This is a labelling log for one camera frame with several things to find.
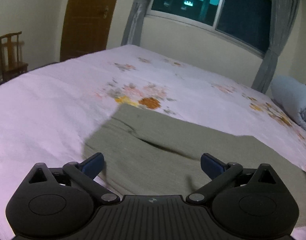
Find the olive green pants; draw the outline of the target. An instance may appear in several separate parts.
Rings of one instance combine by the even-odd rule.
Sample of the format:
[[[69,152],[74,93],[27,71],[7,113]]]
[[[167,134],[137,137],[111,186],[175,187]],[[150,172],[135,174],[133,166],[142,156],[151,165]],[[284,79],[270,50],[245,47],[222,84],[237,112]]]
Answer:
[[[209,182],[200,159],[209,153],[245,168],[270,164],[299,206],[306,226],[306,173],[252,136],[235,136],[150,110],[123,104],[84,145],[85,158],[100,152],[100,175],[113,192],[187,196]]]

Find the pink floral bed sheet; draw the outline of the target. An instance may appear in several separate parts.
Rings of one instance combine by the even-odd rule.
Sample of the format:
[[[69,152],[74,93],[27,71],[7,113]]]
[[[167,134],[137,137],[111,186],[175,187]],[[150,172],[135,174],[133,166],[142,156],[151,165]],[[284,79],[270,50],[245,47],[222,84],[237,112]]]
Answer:
[[[235,136],[252,136],[306,173],[306,131],[268,96],[137,46],[32,70],[0,85],[0,239],[5,208],[35,163],[86,159],[86,139],[130,105]],[[306,226],[295,226],[306,239]]]

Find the rolled light blue blanket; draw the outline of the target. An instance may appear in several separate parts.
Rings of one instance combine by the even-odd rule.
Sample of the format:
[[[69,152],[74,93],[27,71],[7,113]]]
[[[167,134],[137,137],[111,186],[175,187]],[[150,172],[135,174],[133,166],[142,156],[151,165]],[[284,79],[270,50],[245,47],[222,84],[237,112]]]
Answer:
[[[289,76],[276,76],[270,89],[277,104],[306,131],[306,85]]]

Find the wooden chair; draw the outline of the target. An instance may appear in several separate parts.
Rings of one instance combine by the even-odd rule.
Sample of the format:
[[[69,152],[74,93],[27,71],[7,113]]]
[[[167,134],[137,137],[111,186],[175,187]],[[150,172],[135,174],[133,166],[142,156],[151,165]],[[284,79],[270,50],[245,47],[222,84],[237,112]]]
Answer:
[[[0,36],[0,66],[3,82],[27,72],[28,63],[20,59],[21,34],[22,31],[19,31]]]

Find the brown wooden door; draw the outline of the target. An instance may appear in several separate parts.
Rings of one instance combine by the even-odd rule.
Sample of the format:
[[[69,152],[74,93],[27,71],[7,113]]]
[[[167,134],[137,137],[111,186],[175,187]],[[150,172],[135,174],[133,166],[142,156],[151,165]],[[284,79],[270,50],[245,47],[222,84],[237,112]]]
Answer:
[[[60,61],[106,49],[117,0],[68,0]]]

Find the sliding glass window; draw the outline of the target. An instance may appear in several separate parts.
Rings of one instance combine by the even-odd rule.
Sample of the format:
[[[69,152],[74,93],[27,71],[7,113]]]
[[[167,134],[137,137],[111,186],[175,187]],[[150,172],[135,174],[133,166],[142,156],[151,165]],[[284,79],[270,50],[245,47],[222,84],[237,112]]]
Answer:
[[[272,0],[151,0],[150,16],[227,38],[259,55],[269,46]]]

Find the right grey curtain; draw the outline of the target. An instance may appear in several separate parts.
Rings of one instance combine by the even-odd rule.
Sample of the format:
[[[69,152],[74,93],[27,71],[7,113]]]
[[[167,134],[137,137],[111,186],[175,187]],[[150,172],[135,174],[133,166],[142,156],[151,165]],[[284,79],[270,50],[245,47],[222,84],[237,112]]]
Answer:
[[[291,34],[300,0],[272,0],[269,46],[252,83],[252,89],[265,94],[273,79],[278,58]]]

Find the grey curtain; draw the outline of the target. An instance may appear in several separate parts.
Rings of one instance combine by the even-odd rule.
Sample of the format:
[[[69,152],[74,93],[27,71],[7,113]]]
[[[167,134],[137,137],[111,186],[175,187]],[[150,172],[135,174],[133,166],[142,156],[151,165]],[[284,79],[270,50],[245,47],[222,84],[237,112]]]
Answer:
[[[269,46],[252,83],[252,89],[265,94],[273,79],[278,58],[291,34],[300,0],[272,0]]]
[[[127,44],[139,46],[144,18],[151,0],[133,0],[129,17],[124,29],[121,46]]]

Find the left grey curtain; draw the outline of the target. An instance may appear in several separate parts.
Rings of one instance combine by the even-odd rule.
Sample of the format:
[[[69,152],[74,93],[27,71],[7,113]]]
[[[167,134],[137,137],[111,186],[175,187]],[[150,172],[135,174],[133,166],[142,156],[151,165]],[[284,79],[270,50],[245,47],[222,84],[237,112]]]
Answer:
[[[144,18],[151,0],[133,0],[129,17],[124,29],[121,46],[127,44],[139,46]]]

